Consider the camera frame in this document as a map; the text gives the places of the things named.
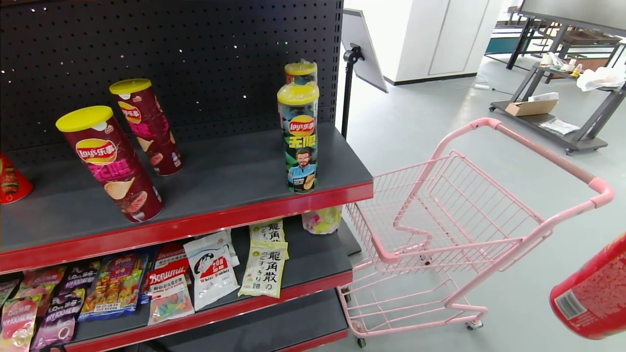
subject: red chip can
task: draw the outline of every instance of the red chip can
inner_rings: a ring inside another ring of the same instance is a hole
[[[17,202],[33,190],[31,182],[13,166],[4,152],[0,152],[0,183],[2,204]]]
[[[550,305],[568,329],[584,338],[626,331],[626,233],[554,287]]]
[[[144,78],[113,83],[109,90],[128,121],[139,146],[148,155],[159,176],[169,176],[183,168],[178,147],[161,105],[152,91],[152,82]]]
[[[148,172],[108,106],[90,106],[56,122],[76,154],[132,222],[148,221],[163,203]]]

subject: shopping cart handle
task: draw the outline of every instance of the shopping cart handle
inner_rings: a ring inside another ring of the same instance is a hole
[[[609,184],[606,181],[592,175],[591,173],[583,170],[580,167],[577,167],[576,165],[572,164],[570,161],[566,160],[565,158],[559,157],[557,154],[554,154],[551,150],[548,150],[543,145],[535,143],[531,141],[530,139],[509,129],[508,127],[502,124],[502,121],[497,120],[495,118],[485,117],[485,118],[479,118],[478,120],[469,123],[469,125],[473,130],[479,127],[489,126],[493,128],[494,130],[499,131],[502,134],[506,135],[507,137],[510,137],[516,140],[517,142],[523,144],[526,148],[533,150],[537,154],[541,155],[542,157],[553,162],[560,168],[574,175],[577,179],[581,180],[582,182],[585,182],[587,185],[589,185],[589,187],[592,190],[599,193],[599,195],[591,198],[591,201],[595,204],[596,208],[606,205],[611,200],[613,200],[615,193],[613,192],[613,189],[611,188],[611,186],[609,186]]]

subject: yellow snack package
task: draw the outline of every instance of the yellow snack package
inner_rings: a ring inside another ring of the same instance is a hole
[[[250,242],[286,242],[282,219],[248,225],[248,230],[250,230]],[[285,251],[285,260],[289,260],[287,251]]]
[[[280,298],[286,254],[286,242],[251,242],[244,279],[237,295]]]

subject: potato chip image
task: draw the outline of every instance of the potato chip image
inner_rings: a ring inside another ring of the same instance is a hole
[[[139,146],[141,146],[141,149],[144,152],[147,152],[148,148],[150,148],[150,145],[152,145],[152,143],[154,142],[153,140],[145,140],[142,137],[137,137],[137,141],[139,142]]]
[[[126,197],[128,190],[133,185],[135,178],[133,177],[129,181],[115,181],[109,182],[105,185],[105,191],[108,193],[111,198],[115,200],[120,200]]]

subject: metal cart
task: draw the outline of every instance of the metal cart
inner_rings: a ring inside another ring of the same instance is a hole
[[[483,126],[539,153],[599,195],[545,220],[459,152],[442,156],[450,141]],[[481,328],[488,308],[470,304],[465,294],[507,270],[557,224],[612,199],[605,181],[498,120],[482,118],[450,133],[430,160],[376,177],[374,198],[347,206],[369,255],[354,266],[352,284],[337,288],[359,346],[366,337],[411,329],[456,323]],[[430,288],[397,294],[417,283]],[[383,286],[394,289],[382,292]]]

